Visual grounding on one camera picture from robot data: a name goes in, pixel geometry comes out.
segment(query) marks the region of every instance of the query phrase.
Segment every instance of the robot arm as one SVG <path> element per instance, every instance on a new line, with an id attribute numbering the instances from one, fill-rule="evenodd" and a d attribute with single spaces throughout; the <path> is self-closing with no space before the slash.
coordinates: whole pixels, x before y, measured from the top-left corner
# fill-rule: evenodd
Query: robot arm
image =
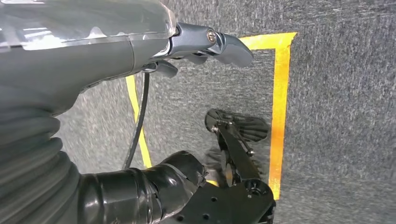
<path id="1" fill-rule="evenodd" d="M 147 169 L 81 175 L 51 136 L 81 91 L 164 59 L 249 64 L 238 39 L 176 23 L 156 0 L 0 3 L 0 223 L 158 223 L 178 213 L 205 169 L 178 152 Z"/>

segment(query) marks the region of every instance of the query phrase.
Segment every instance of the yellow tape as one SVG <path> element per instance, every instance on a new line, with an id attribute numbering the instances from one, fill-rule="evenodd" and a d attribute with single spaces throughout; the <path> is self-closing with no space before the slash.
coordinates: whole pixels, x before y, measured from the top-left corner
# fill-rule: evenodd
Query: yellow tape
<path id="1" fill-rule="evenodd" d="M 137 99 L 137 89 L 136 89 L 135 77 L 128 76 L 126 78 L 126 80 L 127 80 L 129 99 L 131 100 L 132 109 L 134 110 L 135 122 L 137 122 L 137 119 L 139 116 L 139 102 Z M 140 151 L 141 151 L 141 156 L 143 158 L 144 166 L 146 168 L 152 167 L 149 149 L 147 148 L 146 139 L 144 137 L 143 127 L 141 128 L 141 133 L 139 136 L 139 146 L 140 146 Z"/>
<path id="2" fill-rule="evenodd" d="M 217 181 L 210 181 L 210 180 L 206 180 L 206 182 L 213 184 L 214 186 L 218 187 L 219 184 L 217 183 Z"/>
<path id="3" fill-rule="evenodd" d="M 243 37 L 240 40 L 250 49 L 275 49 L 274 94 L 272 105 L 269 186 L 275 200 L 281 194 L 283 140 L 286 121 L 287 88 L 289 82 L 290 45 L 297 33 L 269 34 Z"/>

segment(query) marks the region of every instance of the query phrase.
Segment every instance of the black cable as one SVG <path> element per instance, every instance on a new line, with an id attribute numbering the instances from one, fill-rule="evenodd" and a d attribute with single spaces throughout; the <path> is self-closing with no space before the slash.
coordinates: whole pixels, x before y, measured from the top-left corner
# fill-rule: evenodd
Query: black cable
<path id="1" fill-rule="evenodd" d="M 139 114 L 134 130 L 134 134 L 132 136 L 131 144 L 129 145 L 128 154 L 125 158 L 124 165 L 122 165 L 122 169 L 128 169 L 131 166 L 131 162 L 132 159 L 134 158 L 137 144 L 139 143 L 139 136 L 140 136 L 141 128 L 143 127 L 144 113 L 146 112 L 147 99 L 149 97 L 149 82 L 150 82 L 150 74 L 144 73 L 143 89 L 142 89 L 143 94 L 141 96 Z"/>

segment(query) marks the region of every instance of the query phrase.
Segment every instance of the gray carpet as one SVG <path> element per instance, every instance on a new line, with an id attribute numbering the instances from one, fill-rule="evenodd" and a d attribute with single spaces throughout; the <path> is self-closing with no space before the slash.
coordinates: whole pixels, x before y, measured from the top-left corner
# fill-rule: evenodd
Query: gray carpet
<path id="1" fill-rule="evenodd" d="M 298 32 L 276 223 L 395 223 L 393 0 L 163 2 L 180 21 L 237 36 Z M 175 78 L 152 76 L 144 127 L 153 164 L 178 150 L 202 155 L 215 146 L 203 123 L 210 108 L 271 122 L 275 54 L 254 55 L 246 69 L 178 61 Z M 81 172 L 121 167 L 134 127 L 125 80 L 87 91 L 60 119 L 58 136 Z M 266 170 L 269 141 L 254 148 Z M 143 167 L 139 153 L 133 165 Z"/>

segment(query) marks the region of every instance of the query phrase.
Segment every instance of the transparent plastic cover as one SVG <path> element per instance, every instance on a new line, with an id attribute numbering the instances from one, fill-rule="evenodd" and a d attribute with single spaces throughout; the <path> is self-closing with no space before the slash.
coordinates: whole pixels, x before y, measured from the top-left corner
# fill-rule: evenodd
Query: transparent plastic cover
<path id="1" fill-rule="evenodd" d="M 0 52 L 166 39 L 176 22 L 157 0 L 0 0 Z"/>

